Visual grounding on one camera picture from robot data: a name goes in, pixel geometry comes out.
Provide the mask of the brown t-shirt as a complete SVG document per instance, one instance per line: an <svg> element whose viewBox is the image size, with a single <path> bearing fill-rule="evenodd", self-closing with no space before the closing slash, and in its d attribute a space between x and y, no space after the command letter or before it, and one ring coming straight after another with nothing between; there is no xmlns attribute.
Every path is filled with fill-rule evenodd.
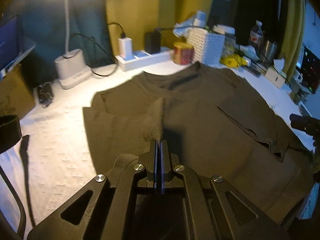
<svg viewBox="0 0 320 240"><path fill-rule="evenodd" d="M83 109L98 173L122 154L166 140L197 174L226 178L281 223L313 187L312 153L260 94L227 68L195 63L172 75L143 72L97 92Z"/></svg>

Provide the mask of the white mug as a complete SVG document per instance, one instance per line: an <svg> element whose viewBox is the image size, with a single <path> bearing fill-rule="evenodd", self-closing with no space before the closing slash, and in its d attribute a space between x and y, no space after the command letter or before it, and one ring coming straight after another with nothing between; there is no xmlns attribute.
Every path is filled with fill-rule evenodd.
<svg viewBox="0 0 320 240"><path fill-rule="evenodd" d="M292 78L298 83L301 83L303 80L302 74L297 69L295 69Z"/></svg>

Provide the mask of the computer monitor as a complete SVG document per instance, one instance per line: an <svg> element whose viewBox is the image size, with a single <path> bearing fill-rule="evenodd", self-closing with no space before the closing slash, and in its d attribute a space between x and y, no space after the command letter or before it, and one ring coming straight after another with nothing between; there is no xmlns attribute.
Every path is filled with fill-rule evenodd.
<svg viewBox="0 0 320 240"><path fill-rule="evenodd" d="M315 94L319 87L319 58L302 45L296 66L303 77L302 85Z"/></svg>

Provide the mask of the black smartphone on table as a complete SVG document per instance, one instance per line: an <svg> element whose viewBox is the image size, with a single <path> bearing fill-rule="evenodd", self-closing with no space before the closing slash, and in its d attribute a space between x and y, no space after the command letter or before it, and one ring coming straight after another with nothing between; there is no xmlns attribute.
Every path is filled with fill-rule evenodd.
<svg viewBox="0 0 320 240"><path fill-rule="evenodd" d="M261 75L261 72L251 66L243 66L243 68L255 77L259 77Z"/></svg>

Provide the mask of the steel thermos mug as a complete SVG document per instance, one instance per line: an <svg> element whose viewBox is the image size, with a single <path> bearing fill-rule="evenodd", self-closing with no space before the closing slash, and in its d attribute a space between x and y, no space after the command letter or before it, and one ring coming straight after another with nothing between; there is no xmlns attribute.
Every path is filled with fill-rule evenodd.
<svg viewBox="0 0 320 240"><path fill-rule="evenodd" d="M277 44L267 39L262 39L258 46L257 55L261 62L272 64L277 51Z"/></svg>

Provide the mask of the yellow snack bag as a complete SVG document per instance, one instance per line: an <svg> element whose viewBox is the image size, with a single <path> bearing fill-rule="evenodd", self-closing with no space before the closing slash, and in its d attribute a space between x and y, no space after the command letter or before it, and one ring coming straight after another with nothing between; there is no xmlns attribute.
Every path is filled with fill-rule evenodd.
<svg viewBox="0 0 320 240"><path fill-rule="evenodd" d="M239 68L241 66L250 66L251 60L238 54L221 57L220 63L229 68Z"/></svg>

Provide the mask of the plastic water bottle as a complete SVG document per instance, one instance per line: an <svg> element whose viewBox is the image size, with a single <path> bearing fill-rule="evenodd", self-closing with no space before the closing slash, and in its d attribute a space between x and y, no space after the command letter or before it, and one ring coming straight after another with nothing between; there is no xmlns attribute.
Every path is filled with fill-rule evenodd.
<svg viewBox="0 0 320 240"><path fill-rule="evenodd" d="M258 20L255 22L255 26L251 29L249 35L249 44L257 48L263 39L262 23Z"/></svg>

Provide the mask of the black shoehorn strip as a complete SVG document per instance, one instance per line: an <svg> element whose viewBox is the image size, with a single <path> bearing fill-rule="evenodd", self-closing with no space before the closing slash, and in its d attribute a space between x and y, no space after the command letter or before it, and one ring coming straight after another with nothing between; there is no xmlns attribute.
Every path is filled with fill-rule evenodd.
<svg viewBox="0 0 320 240"><path fill-rule="evenodd" d="M19 153L20 153L20 157L23 165L23 170L24 170L24 185L25 185L29 217L30 217L31 225L34 228L36 224L35 224L35 219L33 215L30 189L29 189L29 157L28 157L29 138L30 138L30 135L25 135L22 137Z"/></svg>

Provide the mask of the yellow curtain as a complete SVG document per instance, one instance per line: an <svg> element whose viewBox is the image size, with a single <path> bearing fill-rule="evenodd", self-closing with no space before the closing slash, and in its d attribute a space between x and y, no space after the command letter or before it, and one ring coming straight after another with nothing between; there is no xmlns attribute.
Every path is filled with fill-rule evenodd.
<svg viewBox="0 0 320 240"><path fill-rule="evenodd" d="M280 58L285 60L283 72L287 82L293 77L303 43L305 0L287 0L287 17Z"/></svg>
<svg viewBox="0 0 320 240"><path fill-rule="evenodd" d="M106 17L124 28L134 50L142 50L145 33L173 27L197 11L208 14L211 6L212 0L106 0Z"/></svg>

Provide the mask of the white perforated basket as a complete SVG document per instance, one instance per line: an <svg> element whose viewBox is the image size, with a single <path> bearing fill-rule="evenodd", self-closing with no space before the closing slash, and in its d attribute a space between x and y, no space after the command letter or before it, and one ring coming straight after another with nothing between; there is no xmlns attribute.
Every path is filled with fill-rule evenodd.
<svg viewBox="0 0 320 240"><path fill-rule="evenodd" d="M193 46L193 63L213 66L220 62L225 35L210 33L206 29L191 28L187 42Z"/></svg>

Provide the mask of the red tin can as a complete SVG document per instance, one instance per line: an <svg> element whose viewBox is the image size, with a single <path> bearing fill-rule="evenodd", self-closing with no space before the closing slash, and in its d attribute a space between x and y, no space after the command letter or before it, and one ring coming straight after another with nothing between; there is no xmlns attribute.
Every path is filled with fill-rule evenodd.
<svg viewBox="0 0 320 240"><path fill-rule="evenodd" d="M174 57L175 64L187 65L191 63L193 59L194 48L187 42L175 42L174 43Z"/></svg>

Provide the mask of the cardboard box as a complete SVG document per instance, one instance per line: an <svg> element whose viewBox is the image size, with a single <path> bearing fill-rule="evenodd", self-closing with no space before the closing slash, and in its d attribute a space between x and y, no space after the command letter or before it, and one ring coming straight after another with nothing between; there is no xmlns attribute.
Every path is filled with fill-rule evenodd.
<svg viewBox="0 0 320 240"><path fill-rule="evenodd" d="M36 105L31 90L22 75L22 65L16 65L1 80L1 116L16 114L23 119Z"/></svg>

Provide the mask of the white power strip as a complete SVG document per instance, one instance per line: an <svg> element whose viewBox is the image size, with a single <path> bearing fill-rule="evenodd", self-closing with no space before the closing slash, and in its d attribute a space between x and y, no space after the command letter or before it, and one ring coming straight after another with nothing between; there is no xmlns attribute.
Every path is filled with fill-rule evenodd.
<svg viewBox="0 0 320 240"><path fill-rule="evenodd" d="M164 61L172 60L174 51L167 47L161 47L159 53L149 54L144 50L134 51L132 57L123 59L121 56L116 56L118 66L122 71L145 67L151 64L157 64Z"/></svg>

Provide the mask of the white phone charger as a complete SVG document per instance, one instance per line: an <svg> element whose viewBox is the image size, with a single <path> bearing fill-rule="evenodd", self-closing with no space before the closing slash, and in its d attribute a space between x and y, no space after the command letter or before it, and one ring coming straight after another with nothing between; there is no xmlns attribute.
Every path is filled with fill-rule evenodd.
<svg viewBox="0 0 320 240"><path fill-rule="evenodd" d="M132 57L132 39L129 37L118 38L119 55L128 60Z"/></svg>

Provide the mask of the yellow curtain left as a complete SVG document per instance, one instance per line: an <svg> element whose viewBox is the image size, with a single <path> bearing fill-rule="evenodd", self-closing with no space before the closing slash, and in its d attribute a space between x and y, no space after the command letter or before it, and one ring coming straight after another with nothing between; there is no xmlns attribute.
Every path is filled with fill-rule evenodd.
<svg viewBox="0 0 320 240"><path fill-rule="evenodd" d="M173 27L197 11L208 14L211 6L212 0L106 0L106 17L124 28L134 50L142 50L145 33Z"/></svg>

